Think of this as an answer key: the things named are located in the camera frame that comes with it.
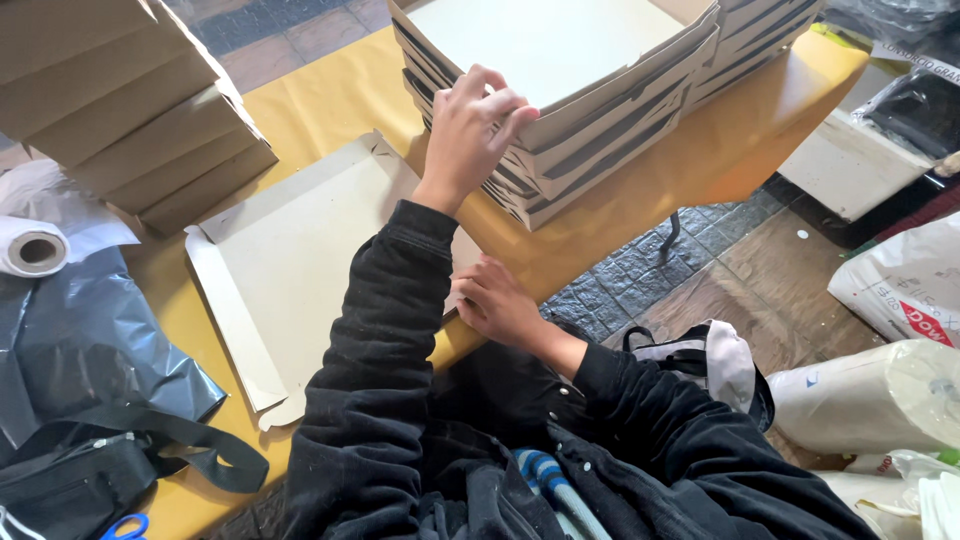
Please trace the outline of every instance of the yellow table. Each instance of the yellow table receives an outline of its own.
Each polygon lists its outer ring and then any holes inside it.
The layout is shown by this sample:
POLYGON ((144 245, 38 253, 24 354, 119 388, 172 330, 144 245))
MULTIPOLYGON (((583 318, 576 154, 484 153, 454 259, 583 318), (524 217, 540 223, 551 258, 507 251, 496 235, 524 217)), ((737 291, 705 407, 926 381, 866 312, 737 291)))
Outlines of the yellow table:
MULTIPOLYGON (((457 217, 484 252, 503 260, 538 301, 546 300, 677 208, 749 197, 840 102, 866 60, 864 53, 807 33, 790 53, 689 115, 675 132, 536 233, 527 232, 481 192, 467 198, 457 217)), ((403 89, 402 67, 388 28, 244 96, 280 162, 209 215, 373 129, 421 173, 428 134, 403 89)), ((230 394, 210 424, 236 434, 270 460, 268 489, 286 473, 294 427, 258 430, 198 291, 183 239, 180 234, 125 249, 131 275, 170 340, 230 394)), ((480 342, 455 319, 438 333, 430 359, 449 365, 480 342)), ((149 536, 198 536, 252 497, 219 491, 187 469, 161 480, 148 502, 149 536)))

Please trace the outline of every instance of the dow logo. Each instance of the dow logo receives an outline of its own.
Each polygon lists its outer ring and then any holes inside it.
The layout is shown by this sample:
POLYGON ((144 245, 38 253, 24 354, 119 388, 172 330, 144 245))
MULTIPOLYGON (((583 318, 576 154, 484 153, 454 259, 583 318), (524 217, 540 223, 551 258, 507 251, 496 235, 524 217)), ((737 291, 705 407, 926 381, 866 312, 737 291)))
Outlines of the dow logo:
POLYGON ((910 306, 903 300, 900 301, 900 305, 903 306, 903 314, 906 315, 906 320, 910 323, 910 327, 912 327, 913 330, 934 341, 939 341, 948 347, 953 347, 953 342, 947 337, 944 328, 940 326, 940 323, 936 319, 910 306))

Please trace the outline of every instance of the sleeve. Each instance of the sleeve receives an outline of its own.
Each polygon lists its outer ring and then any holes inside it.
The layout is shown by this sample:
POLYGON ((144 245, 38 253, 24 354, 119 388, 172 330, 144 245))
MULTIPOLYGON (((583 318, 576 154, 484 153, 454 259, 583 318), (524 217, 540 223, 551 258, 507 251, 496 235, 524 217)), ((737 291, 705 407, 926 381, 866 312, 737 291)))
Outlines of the sleeve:
POLYGON ((343 316, 306 388, 287 538, 415 534, 420 436, 457 222, 410 201, 357 252, 343 316))
POLYGON ((692 482, 742 537, 875 538, 825 482, 784 461, 749 416, 655 361, 591 344, 573 383, 588 414, 620 440, 619 458, 675 490, 692 482))

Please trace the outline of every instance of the paper roll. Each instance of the paper roll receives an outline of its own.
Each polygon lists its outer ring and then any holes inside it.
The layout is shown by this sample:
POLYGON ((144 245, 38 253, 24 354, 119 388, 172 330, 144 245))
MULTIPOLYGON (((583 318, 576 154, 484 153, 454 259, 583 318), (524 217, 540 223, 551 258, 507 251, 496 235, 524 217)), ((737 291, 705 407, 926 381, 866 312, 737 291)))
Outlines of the paper roll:
POLYGON ((787 438, 821 454, 960 448, 960 351, 910 339, 767 378, 787 438))
POLYGON ((0 272, 42 278, 63 268, 69 255, 70 244, 56 225, 0 216, 0 272))

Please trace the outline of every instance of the blue scissors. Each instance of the blue scissors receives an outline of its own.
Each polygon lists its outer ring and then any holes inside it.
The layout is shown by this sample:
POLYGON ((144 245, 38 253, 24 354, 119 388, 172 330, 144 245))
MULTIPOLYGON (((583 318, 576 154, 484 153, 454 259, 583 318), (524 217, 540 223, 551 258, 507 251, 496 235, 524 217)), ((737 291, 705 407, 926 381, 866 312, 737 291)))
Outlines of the blue scissors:
POLYGON ((146 514, 131 514, 121 518, 120 521, 113 524, 113 527, 109 528, 107 532, 100 537, 100 540, 147 540, 147 537, 144 536, 143 533, 147 531, 147 527, 149 526, 150 518, 148 518, 146 514), (128 532, 122 536, 117 536, 117 529, 130 520, 139 521, 140 526, 132 532, 128 532))

